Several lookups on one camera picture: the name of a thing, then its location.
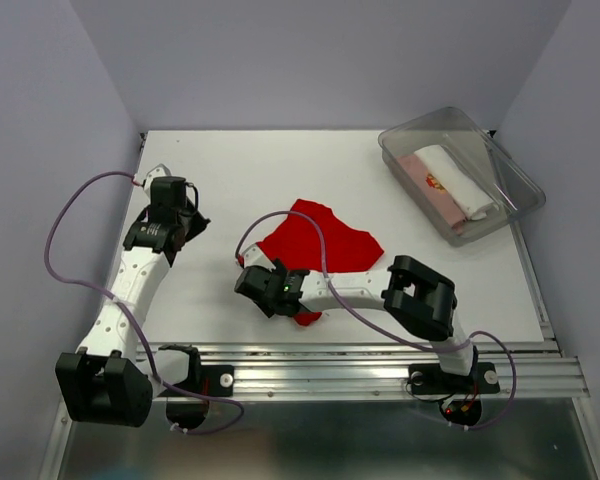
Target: metal frame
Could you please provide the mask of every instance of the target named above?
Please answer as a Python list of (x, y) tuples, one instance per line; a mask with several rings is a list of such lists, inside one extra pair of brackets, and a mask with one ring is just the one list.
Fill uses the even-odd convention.
[[(509, 343), (518, 367), (516, 398), (572, 398), (580, 426), (600, 478), (600, 428), (577, 358), (564, 358), (542, 300), (531, 259), (517, 224), (511, 226), (544, 341)], [(412, 401), (405, 391), (411, 363), (435, 362), (434, 354), (397, 344), (202, 344), (206, 364), (236, 367), (234, 398), (246, 402)], [(481, 358), (496, 365), (503, 391), (510, 392), (508, 360), (495, 343), (477, 343)], [(170, 401), (191, 401), (170, 399)], [(58, 478), (69, 443), (71, 420), (61, 401), (41, 480)]]

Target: purple wall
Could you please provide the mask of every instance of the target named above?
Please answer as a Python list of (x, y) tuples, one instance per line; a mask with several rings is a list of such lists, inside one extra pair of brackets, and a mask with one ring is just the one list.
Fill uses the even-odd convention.
[[(47, 231), (89, 176), (134, 170), (138, 134), (65, 0), (0, 1), (0, 479), (36, 478), (56, 413), (53, 367), (97, 299), (50, 280)], [(76, 208), (57, 268), (104, 281), (129, 187), (106, 181)]]
[(497, 127), (568, 0), (72, 0), (150, 128)]
[(498, 138), (547, 194), (524, 235), (600, 422), (600, 0), (573, 2)]

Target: clear plastic container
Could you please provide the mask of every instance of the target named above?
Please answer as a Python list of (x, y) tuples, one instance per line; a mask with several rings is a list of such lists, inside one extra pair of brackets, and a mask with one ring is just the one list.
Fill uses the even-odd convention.
[[(544, 192), (462, 110), (447, 107), (380, 134), (382, 158), (414, 202), (453, 246), (484, 237), (544, 205)], [(495, 206), (481, 220), (452, 228), (398, 163), (420, 148), (440, 145)]]

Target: red cloth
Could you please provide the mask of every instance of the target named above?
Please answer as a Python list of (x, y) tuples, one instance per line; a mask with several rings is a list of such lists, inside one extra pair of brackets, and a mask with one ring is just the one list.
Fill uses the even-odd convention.
[[(295, 212), (311, 217), (322, 229), (327, 244), (327, 268), (330, 273), (363, 272), (384, 253), (369, 232), (354, 230), (338, 220), (332, 210), (319, 203), (296, 200)], [(289, 270), (322, 270), (320, 240), (313, 225), (297, 215), (287, 215), (258, 246), (271, 261), (276, 258)], [(294, 317), (302, 326), (310, 325), (321, 313), (303, 313)]]

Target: white table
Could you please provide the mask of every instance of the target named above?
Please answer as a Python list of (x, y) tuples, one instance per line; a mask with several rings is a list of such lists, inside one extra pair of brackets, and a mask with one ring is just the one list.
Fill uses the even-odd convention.
[[(200, 191), (207, 230), (187, 244), (157, 293), (145, 331), (152, 342), (391, 344), (349, 314), (332, 311), (307, 328), (266, 318), (233, 292), (240, 273), (236, 243), (258, 217), (297, 198), (331, 207), (352, 228), (369, 231), (385, 249), (377, 263), (410, 255), (456, 283), (465, 331), (488, 330), (506, 342), (543, 336), (512, 232), (508, 228), (461, 248), (429, 224), (381, 160), (379, 131), (152, 131), (139, 173), (158, 163)], [(147, 204), (135, 189), (123, 232)], [(262, 239), (283, 217), (253, 233)], [(413, 340), (393, 318), (367, 312), (383, 328)]]

